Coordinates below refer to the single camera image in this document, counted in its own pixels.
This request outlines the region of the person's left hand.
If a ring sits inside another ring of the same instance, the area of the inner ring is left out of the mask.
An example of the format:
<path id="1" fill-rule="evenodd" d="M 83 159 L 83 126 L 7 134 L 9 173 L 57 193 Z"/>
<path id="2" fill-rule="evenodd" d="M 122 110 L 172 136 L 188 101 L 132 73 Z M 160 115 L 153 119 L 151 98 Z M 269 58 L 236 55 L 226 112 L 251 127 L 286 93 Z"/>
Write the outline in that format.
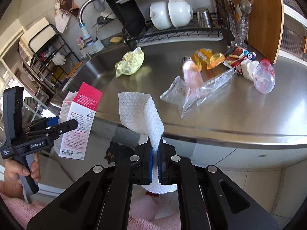
<path id="1" fill-rule="evenodd" d="M 39 154 L 34 154 L 34 160 L 28 169 L 11 158 L 5 160 L 3 191 L 8 197 L 22 197 L 22 182 L 19 176 L 31 176 L 36 182 L 41 179 Z"/>

